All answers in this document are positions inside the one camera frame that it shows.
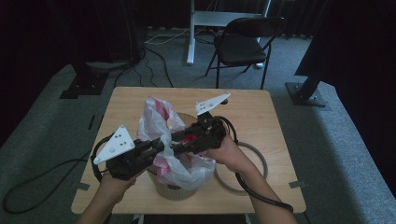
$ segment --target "chair leg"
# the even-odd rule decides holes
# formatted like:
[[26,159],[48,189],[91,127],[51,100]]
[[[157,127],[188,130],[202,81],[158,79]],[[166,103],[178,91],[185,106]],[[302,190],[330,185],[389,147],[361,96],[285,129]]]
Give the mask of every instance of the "chair leg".
[[267,68],[268,68],[268,60],[269,58],[267,58],[267,60],[265,60],[265,66],[264,66],[264,72],[262,73],[262,85],[260,86],[260,89],[262,90],[264,88],[264,81],[265,81],[265,77],[267,76]]
[[246,71],[249,69],[251,65],[249,65],[247,68],[245,68],[245,70],[242,73],[246,73]]
[[219,78],[220,78],[220,57],[218,56],[218,67],[216,68],[216,89],[219,88]]
[[264,88],[264,81],[265,81],[265,77],[267,76],[268,63],[270,62],[270,57],[271,57],[271,48],[272,47],[270,44],[268,46],[267,58],[265,59],[264,72],[262,73],[262,85],[260,86],[261,90]]
[[206,77],[207,77],[207,73],[209,73],[209,70],[210,70],[210,67],[212,66],[213,61],[215,60],[215,57],[216,57],[216,52],[213,53],[212,60],[210,60],[210,64],[209,64],[209,66],[208,66],[207,69],[206,69],[206,73],[205,73],[205,76],[206,76]]

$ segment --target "gray carpet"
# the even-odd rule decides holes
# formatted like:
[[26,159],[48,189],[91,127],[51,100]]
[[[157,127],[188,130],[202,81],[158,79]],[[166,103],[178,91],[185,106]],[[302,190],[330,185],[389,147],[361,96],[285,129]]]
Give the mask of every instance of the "gray carpet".
[[[150,31],[149,35],[177,34],[179,30]],[[186,36],[147,47],[161,54],[174,87],[214,88],[215,71],[203,77],[213,46],[210,35],[197,37],[194,65],[186,65]],[[167,38],[154,40],[163,42]],[[281,36],[276,39],[264,88],[271,93],[279,122],[285,135],[296,174],[306,187],[303,194],[306,213],[312,223],[394,223],[396,202],[375,167],[367,148],[332,86],[318,87],[330,110],[293,105],[285,82],[304,82],[294,72],[310,39]],[[147,51],[136,68],[118,79],[118,86],[171,87],[164,63]],[[97,67],[115,64],[91,63]],[[229,69],[220,77],[223,89],[260,87],[262,70]],[[0,195],[18,183],[38,175],[63,161],[77,159],[92,148],[100,120],[120,70],[113,71],[101,95],[79,96],[75,100],[59,99],[67,90],[75,72],[70,65],[54,75],[35,101],[30,112],[0,149]],[[59,167],[49,175],[27,184],[11,194],[10,207],[23,210],[38,203],[67,173],[73,163]],[[78,215],[71,212],[84,162],[72,170],[62,185],[36,209],[20,215],[3,210],[0,223],[73,223]],[[302,214],[299,223],[308,223]],[[111,223],[130,223],[131,216],[114,216]]]

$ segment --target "black cable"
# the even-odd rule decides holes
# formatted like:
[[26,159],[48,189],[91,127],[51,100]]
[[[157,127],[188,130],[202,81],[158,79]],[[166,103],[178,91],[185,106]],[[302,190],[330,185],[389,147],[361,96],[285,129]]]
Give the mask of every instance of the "black cable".
[[169,81],[169,84],[171,85],[171,87],[174,88],[174,86],[173,86],[173,84],[172,84],[172,81],[171,81],[171,78],[169,77],[168,67],[166,66],[166,60],[165,60],[165,58],[164,58],[161,54],[155,52],[155,51],[152,50],[152,49],[149,49],[149,48],[146,47],[146,46],[145,46],[145,49],[148,49],[149,51],[151,51],[152,53],[156,54],[158,57],[160,57],[161,59],[163,59],[163,64],[164,64],[164,67],[165,67],[165,74],[166,74],[166,77],[168,78],[168,81]]
[[[267,164],[267,161],[265,160],[264,156],[260,153],[260,151],[259,151],[257,148],[255,148],[254,146],[252,146],[252,145],[250,145],[250,144],[248,144],[248,143],[244,143],[244,142],[239,142],[239,143],[238,143],[238,146],[240,146],[240,147],[247,147],[248,149],[250,149],[250,150],[252,150],[253,152],[256,153],[256,155],[257,155],[257,156],[260,158],[260,160],[262,161],[262,176],[266,179],[267,176],[268,176],[268,164]],[[219,173],[218,173],[218,170],[217,170],[217,169],[215,169],[214,175],[215,175],[215,178],[220,182],[220,184],[221,184],[224,188],[226,188],[226,189],[228,189],[228,190],[230,190],[230,191],[232,191],[232,192],[236,192],[236,193],[246,193],[243,189],[235,189],[235,188],[233,188],[233,187],[227,185],[227,184],[221,179],[221,177],[219,176]]]
[[119,80],[119,78],[120,78],[123,74],[125,74],[125,72],[126,72],[127,70],[132,69],[132,68],[133,68],[133,66],[132,66],[132,67],[125,68],[125,69],[123,69],[122,71],[119,72],[119,74],[118,74],[117,77],[116,77],[116,80],[114,80],[113,89],[115,89],[115,88],[117,87],[117,81]]
[[154,71],[152,71],[152,68],[149,66],[149,59],[148,59],[147,57],[145,57],[145,59],[146,59],[146,67],[151,71],[151,79],[150,79],[150,82],[151,82],[151,84],[153,84],[155,87],[158,87],[158,86],[154,83],[154,81],[153,81],[153,79],[154,79]]
[[308,224],[312,224],[311,220],[310,220],[309,217],[308,217],[308,214],[307,214],[306,212],[303,212],[303,214],[304,214],[304,216],[305,216],[306,221],[308,222]]
[[[226,118],[224,118],[224,117],[215,117],[215,118],[218,118],[218,119],[222,120],[223,122],[225,122],[227,124],[227,126],[229,128],[231,128],[231,130],[233,131],[233,137],[234,137],[233,140],[238,145],[238,140],[236,138],[236,131],[235,131],[235,128],[233,127],[233,125],[231,124],[231,122],[229,120],[227,120]],[[245,184],[245,182],[243,181],[243,179],[242,179],[240,174],[235,173],[235,176],[236,176],[236,179],[238,180],[238,183],[241,185],[242,189],[244,189],[252,197],[254,197],[254,198],[256,198],[256,199],[258,199],[258,200],[260,200],[262,202],[269,203],[269,204],[271,204],[273,206],[277,206],[277,207],[282,207],[282,208],[288,209],[289,211],[291,211],[293,213],[293,207],[290,204],[274,201],[272,199],[266,198],[266,197],[258,194],[254,190],[250,189],[248,187],[248,185]]]
[[[37,176],[34,176],[33,178],[27,179],[27,180],[21,182],[20,184],[14,186],[13,188],[11,188],[11,189],[6,193],[6,196],[5,196],[4,199],[3,199],[3,210],[6,211],[7,213],[17,215],[17,214],[22,214],[22,213],[26,213],[26,212],[32,211],[33,209],[37,208],[37,207],[40,206],[42,203],[44,203],[44,202],[56,191],[57,188],[59,188],[59,187],[61,186],[61,184],[64,182],[64,180],[69,176],[69,174],[73,171],[73,169],[74,169],[81,161],[87,161],[87,160],[83,160],[83,158],[85,158],[86,156],[88,156],[88,155],[90,154],[90,152],[91,152],[90,150],[87,151],[87,152],[86,152],[82,157],[80,157],[79,159],[73,159],[73,160],[69,160],[69,161],[64,161],[64,162],[62,162],[62,163],[60,163],[60,164],[58,164],[58,165],[55,165],[54,167],[50,168],[49,170],[45,171],[44,173],[42,173],[42,174],[40,174],[40,175],[37,175]],[[41,178],[42,176],[48,174],[49,172],[55,170],[56,168],[58,168],[58,167],[60,167],[60,166],[63,166],[63,165],[65,165],[65,164],[67,164],[67,163],[69,163],[69,162],[72,162],[72,161],[75,161],[76,163],[70,168],[69,171],[67,171],[67,173],[64,175],[64,177],[61,179],[61,181],[59,181],[58,184],[56,184],[56,186],[49,192],[49,194],[48,194],[47,196],[45,196],[40,202],[36,203],[35,205],[33,205],[33,206],[29,207],[29,208],[22,209],[22,210],[19,210],[19,211],[12,210],[11,208],[8,207],[8,205],[7,205],[7,204],[8,204],[8,199],[9,199],[9,197],[10,197],[10,194],[11,194],[14,190],[19,189],[19,188],[21,188],[21,187],[23,187],[23,186],[25,186],[25,185],[27,185],[27,184],[29,184],[29,183],[31,183],[31,182],[37,180],[38,178]]]
[[99,182],[101,182],[101,180],[102,180],[102,173],[99,171],[99,167],[98,167],[97,165],[95,165],[93,161],[94,161],[95,158],[96,158],[96,153],[98,152],[99,147],[100,147],[103,143],[108,142],[108,141],[110,140],[111,136],[113,136],[113,134],[114,134],[114,133],[112,133],[111,135],[109,135],[109,136],[107,136],[107,137],[102,138],[102,140],[100,140],[100,141],[96,144],[96,146],[93,148],[92,154],[91,154],[91,156],[90,156],[93,174],[95,175],[96,179],[97,179]]
[[138,72],[138,71],[136,71],[136,67],[134,68],[134,71],[137,73],[137,75],[139,76],[139,83],[140,83],[140,86],[141,87],[144,87],[143,86],[143,83],[142,83],[142,75]]
[[245,184],[244,180],[242,179],[241,175],[238,173],[235,173],[236,179],[238,180],[238,183],[241,185],[242,189],[244,189],[249,195],[253,196],[254,198],[265,202],[265,203],[269,203],[273,206],[277,206],[277,207],[282,207],[285,209],[288,209],[291,213],[293,213],[293,207],[288,204],[288,203],[282,203],[282,202],[278,202],[269,198],[266,198],[258,193],[256,193],[255,191],[253,191],[252,189],[250,189],[248,187],[248,185]]

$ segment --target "dark curtain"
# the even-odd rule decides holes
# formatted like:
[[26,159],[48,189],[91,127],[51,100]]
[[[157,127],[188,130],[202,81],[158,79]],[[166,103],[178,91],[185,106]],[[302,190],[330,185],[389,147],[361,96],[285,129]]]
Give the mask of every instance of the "dark curtain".
[[[108,62],[92,1],[60,0],[85,61]],[[0,146],[51,77],[69,64],[62,32],[45,0],[0,2]]]
[[[189,28],[191,17],[190,0],[149,0],[151,4],[149,24],[158,29]],[[262,12],[263,1],[258,0],[196,0],[195,10]]]
[[332,0],[282,0],[275,2],[280,3],[277,6],[280,10],[280,14],[278,15],[287,19],[283,34],[286,36],[303,35],[305,37],[311,37],[315,35],[321,25],[323,15],[329,8]]
[[335,87],[394,195],[395,11],[391,0],[334,0],[296,71]]

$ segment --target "white plastic bag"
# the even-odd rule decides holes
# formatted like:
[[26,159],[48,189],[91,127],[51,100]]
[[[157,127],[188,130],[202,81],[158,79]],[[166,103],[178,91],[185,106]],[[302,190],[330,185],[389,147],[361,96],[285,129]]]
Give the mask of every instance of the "white plastic bag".
[[158,153],[154,160],[159,182],[194,190],[203,186],[213,175],[216,161],[192,153],[175,157],[171,148],[171,133],[185,128],[186,125],[169,102],[149,97],[139,121],[137,138],[147,141],[161,137],[164,151]]

